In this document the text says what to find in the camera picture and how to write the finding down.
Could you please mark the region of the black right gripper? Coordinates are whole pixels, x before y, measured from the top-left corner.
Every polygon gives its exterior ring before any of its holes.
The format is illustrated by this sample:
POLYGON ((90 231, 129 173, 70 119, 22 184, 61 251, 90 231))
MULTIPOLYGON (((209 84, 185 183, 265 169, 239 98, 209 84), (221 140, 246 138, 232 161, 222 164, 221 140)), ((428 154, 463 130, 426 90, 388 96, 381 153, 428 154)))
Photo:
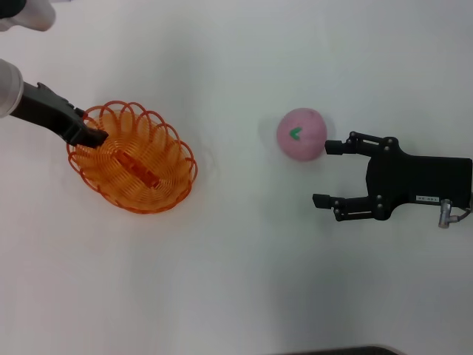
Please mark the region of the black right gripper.
POLYGON ((417 156, 405 153, 394 137, 352 131, 346 141, 327 140, 328 155, 369 155, 369 197, 342 198, 313 194, 317 209, 333 211, 336 221, 387 220, 408 204, 440 206, 446 201, 464 211, 472 204, 472 159, 417 156))

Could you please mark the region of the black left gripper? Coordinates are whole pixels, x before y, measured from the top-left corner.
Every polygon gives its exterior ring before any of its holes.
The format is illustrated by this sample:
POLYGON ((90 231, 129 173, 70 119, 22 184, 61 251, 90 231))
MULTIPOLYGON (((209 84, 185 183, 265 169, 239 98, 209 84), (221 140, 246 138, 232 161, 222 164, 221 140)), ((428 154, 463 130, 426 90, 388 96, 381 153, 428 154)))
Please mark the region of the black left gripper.
POLYGON ((81 113, 46 85, 24 83, 21 99, 11 115, 54 132, 69 145, 101 146, 108 133, 85 125, 81 113))

